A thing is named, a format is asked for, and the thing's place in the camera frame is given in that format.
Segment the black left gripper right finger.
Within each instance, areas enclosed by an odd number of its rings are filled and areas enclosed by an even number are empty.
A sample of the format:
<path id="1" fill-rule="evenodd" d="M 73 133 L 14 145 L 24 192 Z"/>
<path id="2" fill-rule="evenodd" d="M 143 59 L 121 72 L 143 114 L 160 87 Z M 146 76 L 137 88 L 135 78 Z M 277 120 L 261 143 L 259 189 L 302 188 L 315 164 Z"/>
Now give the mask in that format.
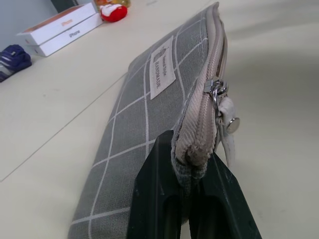
<path id="1" fill-rule="evenodd" d="M 236 177 L 215 153 L 193 195 L 191 239 L 262 239 Z"/>

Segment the white phone box orange print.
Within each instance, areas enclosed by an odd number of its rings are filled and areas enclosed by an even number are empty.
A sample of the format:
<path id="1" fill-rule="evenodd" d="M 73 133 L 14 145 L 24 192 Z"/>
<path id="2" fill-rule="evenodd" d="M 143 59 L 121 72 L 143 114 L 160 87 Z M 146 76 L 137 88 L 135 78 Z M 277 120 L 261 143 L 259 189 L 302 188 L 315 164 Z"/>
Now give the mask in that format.
<path id="1" fill-rule="evenodd" d="M 41 45 L 96 13 L 92 3 L 74 6 L 16 36 L 23 44 Z"/>

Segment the white phone box grey print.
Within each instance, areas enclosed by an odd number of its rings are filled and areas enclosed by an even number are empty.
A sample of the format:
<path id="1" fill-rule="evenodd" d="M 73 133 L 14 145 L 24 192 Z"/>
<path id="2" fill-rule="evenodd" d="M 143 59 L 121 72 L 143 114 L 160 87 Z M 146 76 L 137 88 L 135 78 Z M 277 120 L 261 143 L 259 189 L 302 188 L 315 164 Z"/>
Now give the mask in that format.
<path id="1" fill-rule="evenodd" d="M 66 45 L 92 31 L 101 24 L 102 19 L 100 18 L 100 15 L 96 13 L 95 15 L 87 18 L 86 20 L 55 36 L 54 38 L 44 42 L 41 45 L 27 46 L 27 52 L 31 55 L 48 57 L 56 51 L 62 49 Z"/>

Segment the dark notebook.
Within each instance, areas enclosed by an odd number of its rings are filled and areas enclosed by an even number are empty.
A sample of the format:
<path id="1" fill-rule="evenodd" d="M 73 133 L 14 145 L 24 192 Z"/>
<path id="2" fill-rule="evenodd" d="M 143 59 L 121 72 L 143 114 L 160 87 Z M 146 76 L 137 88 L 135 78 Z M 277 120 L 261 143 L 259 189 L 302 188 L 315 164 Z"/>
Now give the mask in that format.
<path id="1" fill-rule="evenodd" d="M 77 0 L 50 0 L 57 10 L 58 13 L 61 13 L 71 7 L 78 6 L 79 3 Z"/>

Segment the red and white plush toy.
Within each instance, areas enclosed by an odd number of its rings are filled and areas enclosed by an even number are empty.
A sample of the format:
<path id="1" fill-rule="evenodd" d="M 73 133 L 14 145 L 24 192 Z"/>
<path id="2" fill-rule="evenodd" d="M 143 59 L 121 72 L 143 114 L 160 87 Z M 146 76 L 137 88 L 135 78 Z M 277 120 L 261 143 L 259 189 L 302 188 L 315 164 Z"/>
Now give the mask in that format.
<path id="1" fill-rule="evenodd" d="M 128 9 L 121 4 L 107 4 L 100 6 L 100 16 L 106 22 L 116 22 L 126 17 Z"/>

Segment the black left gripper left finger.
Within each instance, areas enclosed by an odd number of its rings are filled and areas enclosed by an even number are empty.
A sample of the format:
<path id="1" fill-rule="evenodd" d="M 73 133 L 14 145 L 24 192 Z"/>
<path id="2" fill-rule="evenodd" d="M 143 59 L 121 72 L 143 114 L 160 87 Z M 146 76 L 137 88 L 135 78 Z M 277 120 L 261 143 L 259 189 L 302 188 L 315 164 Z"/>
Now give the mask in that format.
<path id="1" fill-rule="evenodd" d="M 171 163 L 173 131 L 159 135 L 134 184 L 126 239 L 180 239 L 182 188 Z"/>

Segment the grey grid fabric pouch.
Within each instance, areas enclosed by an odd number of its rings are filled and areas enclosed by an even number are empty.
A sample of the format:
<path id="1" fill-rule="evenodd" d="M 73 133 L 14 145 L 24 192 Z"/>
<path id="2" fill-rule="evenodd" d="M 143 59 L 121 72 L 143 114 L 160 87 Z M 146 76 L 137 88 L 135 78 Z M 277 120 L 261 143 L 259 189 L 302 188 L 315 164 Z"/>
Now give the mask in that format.
<path id="1" fill-rule="evenodd" d="M 125 239 L 135 178 L 156 138 L 173 131 L 169 161 L 190 194 L 219 144 L 235 159 L 238 118 L 223 81 L 227 38 L 214 3 L 129 66 L 86 180 L 68 239 Z"/>

